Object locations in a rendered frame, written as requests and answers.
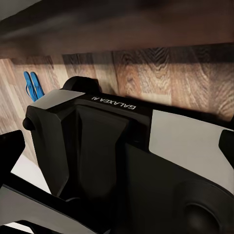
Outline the sandal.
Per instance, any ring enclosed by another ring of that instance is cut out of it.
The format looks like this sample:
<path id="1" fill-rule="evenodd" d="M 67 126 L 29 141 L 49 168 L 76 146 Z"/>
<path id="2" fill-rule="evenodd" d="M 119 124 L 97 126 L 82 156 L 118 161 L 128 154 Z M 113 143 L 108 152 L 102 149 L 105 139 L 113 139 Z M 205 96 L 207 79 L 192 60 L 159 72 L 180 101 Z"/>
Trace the sandal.
<path id="1" fill-rule="evenodd" d="M 31 99 L 33 100 L 33 102 L 35 102 L 37 100 L 38 96 L 37 96 L 36 90 L 33 90 L 33 84 L 31 82 L 30 75 L 29 75 L 29 73 L 27 71 L 24 71 L 24 76 L 25 76 L 25 79 L 26 79 L 26 82 L 27 82 L 26 87 L 29 88 Z"/>
<path id="2" fill-rule="evenodd" d="M 41 86 L 39 84 L 39 81 L 38 81 L 38 78 L 37 78 L 35 72 L 30 72 L 30 74 L 31 74 L 32 81 L 34 83 L 33 90 L 36 90 L 36 93 L 37 93 L 37 96 L 38 96 L 37 99 L 39 99 L 42 96 L 44 96 L 44 93 L 42 91 L 42 88 L 41 88 Z"/>

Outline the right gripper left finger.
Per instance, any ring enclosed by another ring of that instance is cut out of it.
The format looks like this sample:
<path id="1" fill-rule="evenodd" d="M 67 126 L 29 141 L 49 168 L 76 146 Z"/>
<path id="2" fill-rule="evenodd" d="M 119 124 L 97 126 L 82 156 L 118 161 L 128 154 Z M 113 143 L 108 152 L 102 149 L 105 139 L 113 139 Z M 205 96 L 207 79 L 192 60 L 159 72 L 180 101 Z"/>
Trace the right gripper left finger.
<path id="1" fill-rule="evenodd" d="M 0 135 L 0 188 L 25 149 L 21 130 Z"/>

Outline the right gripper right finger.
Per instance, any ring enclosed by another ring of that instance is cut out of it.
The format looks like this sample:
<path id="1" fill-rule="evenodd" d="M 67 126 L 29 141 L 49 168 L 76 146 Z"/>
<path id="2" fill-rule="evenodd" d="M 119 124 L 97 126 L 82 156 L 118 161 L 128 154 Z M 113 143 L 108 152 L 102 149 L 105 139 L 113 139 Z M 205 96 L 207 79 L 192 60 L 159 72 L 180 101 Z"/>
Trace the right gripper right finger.
<path id="1" fill-rule="evenodd" d="M 234 132 L 223 130 L 218 146 L 234 169 Z"/>

